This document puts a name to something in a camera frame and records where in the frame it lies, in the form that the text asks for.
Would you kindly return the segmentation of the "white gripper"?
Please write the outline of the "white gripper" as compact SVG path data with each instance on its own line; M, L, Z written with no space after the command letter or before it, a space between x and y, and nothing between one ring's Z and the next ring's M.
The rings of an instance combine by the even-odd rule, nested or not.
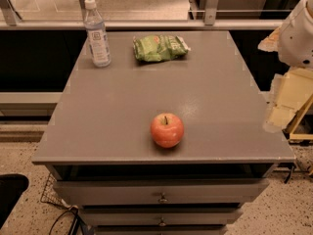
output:
M271 83L263 128L274 133L285 129L313 95L313 0L300 0L281 28L257 48L278 51L279 60L291 66L284 75L275 74Z

